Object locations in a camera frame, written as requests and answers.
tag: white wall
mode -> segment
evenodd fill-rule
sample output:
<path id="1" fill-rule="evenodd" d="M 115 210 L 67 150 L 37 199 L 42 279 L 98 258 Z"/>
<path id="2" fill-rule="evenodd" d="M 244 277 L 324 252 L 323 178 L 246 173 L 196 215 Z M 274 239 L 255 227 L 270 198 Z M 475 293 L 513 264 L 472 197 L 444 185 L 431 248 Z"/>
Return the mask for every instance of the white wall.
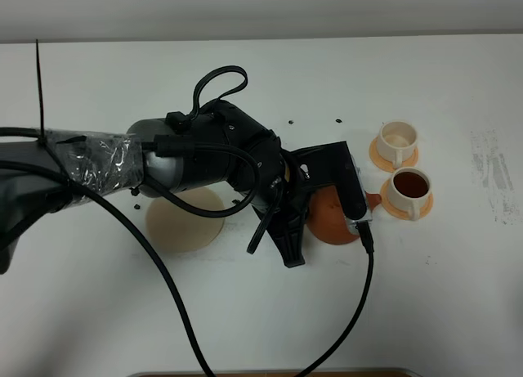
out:
<path id="1" fill-rule="evenodd" d="M 523 0 L 0 0 L 0 41 L 523 29 Z"/>

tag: gray smudge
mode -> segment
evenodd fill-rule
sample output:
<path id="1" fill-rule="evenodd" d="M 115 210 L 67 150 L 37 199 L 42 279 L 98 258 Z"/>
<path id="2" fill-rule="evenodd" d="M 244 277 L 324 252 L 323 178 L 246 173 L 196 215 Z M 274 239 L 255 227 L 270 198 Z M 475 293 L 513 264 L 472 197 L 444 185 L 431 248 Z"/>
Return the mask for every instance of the gray smudge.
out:
<path id="1" fill-rule="evenodd" d="M 471 132 L 472 180 L 485 189 L 494 220 L 502 224 L 521 222 L 503 153 L 499 152 L 495 130 Z"/>

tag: round placemat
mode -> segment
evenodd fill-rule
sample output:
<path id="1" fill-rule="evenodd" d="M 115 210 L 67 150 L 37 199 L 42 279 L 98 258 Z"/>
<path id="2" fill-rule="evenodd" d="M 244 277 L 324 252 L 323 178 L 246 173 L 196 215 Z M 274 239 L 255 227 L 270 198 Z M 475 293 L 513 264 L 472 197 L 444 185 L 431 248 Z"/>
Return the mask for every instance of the round placemat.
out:
<path id="1" fill-rule="evenodd" d="M 390 179 L 387 179 L 385 181 L 385 183 L 383 184 L 382 189 L 379 191 L 379 194 L 382 196 L 382 207 L 395 218 L 398 218 L 401 220 L 410 220 L 408 212 L 402 211 L 401 209 L 396 208 L 388 200 L 387 188 L 389 187 L 390 181 L 391 181 Z M 429 212 L 431 212 L 432 205 L 434 205 L 434 196 L 431 193 L 431 195 L 428 196 L 428 200 L 425 203 L 425 205 L 423 205 L 422 208 L 419 210 L 420 219 L 426 217 L 429 214 Z"/>
<path id="2" fill-rule="evenodd" d="M 216 193 L 207 187 L 177 193 L 195 207 L 211 211 L 225 207 Z M 167 253 L 190 252 L 209 245 L 223 227 L 224 218 L 202 218 L 188 213 L 160 197 L 155 199 L 145 216 L 147 232 L 155 249 Z"/>
<path id="3" fill-rule="evenodd" d="M 388 171 L 389 173 L 393 173 L 397 170 L 397 168 L 394 168 L 392 165 L 392 162 L 389 162 L 388 160 L 385 160 L 380 154 L 378 153 L 378 149 L 376 149 L 376 140 L 378 138 L 374 138 L 373 142 L 370 143 L 369 147 L 369 156 L 370 159 L 373 161 L 374 164 L 378 168 L 380 168 L 383 171 Z M 414 149 L 414 153 L 412 156 L 410 156 L 407 160 L 404 160 L 404 162 L 401 164 L 401 167 L 413 167 L 418 162 L 418 148 Z"/>

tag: orange plate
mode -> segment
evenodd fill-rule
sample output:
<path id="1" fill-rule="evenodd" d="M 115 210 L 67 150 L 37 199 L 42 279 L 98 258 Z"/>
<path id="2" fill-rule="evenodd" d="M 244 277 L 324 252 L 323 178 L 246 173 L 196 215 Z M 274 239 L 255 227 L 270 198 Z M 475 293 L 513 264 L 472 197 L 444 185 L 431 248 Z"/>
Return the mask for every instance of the orange plate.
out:
<path id="1" fill-rule="evenodd" d="M 402 220 L 410 220 L 409 213 L 406 211 L 402 211 L 401 209 L 396 208 L 394 205 L 392 205 L 389 200 L 387 199 L 387 188 L 389 187 L 389 182 L 391 180 L 387 179 L 385 183 L 382 186 L 382 189 L 379 191 L 379 194 L 382 196 L 382 206 L 383 208 L 390 213 L 392 216 L 398 219 Z M 419 210 L 419 218 L 424 218 L 428 215 L 429 212 L 431 212 L 432 205 L 434 205 L 434 197 L 431 195 L 428 196 L 428 200 L 425 203 L 425 205 L 422 206 L 422 208 Z"/>
<path id="2" fill-rule="evenodd" d="M 392 162 L 385 160 L 382 156 L 379 155 L 378 150 L 376 149 L 376 140 L 377 139 L 378 138 L 376 137 L 373 140 L 373 142 L 370 143 L 370 147 L 369 147 L 370 159 L 381 170 L 388 171 L 389 173 L 395 172 L 397 170 L 397 168 L 394 168 L 394 166 L 392 165 Z M 417 162 L 418 162 L 418 148 L 416 147 L 412 156 L 410 156 L 407 160 L 405 160 L 401 164 L 401 167 L 413 167 L 414 165 L 416 165 Z"/>

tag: white teacup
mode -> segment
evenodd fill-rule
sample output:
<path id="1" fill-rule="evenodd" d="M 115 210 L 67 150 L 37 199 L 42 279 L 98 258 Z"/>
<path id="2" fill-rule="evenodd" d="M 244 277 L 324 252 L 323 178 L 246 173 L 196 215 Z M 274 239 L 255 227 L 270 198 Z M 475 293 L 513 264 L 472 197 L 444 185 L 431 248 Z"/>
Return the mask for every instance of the white teacup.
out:
<path id="1" fill-rule="evenodd" d="M 418 220 L 431 193 L 431 179 L 425 172 L 415 167 L 403 167 L 392 174 L 387 199 L 394 207 L 407 212 L 410 220 Z"/>
<path id="2" fill-rule="evenodd" d="M 376 149 L 394 168 L 400 168 L 413 155 L 417 144 L 418 133 L 414 126 L 405 121 L 391 121 L 379 129 Z"/>

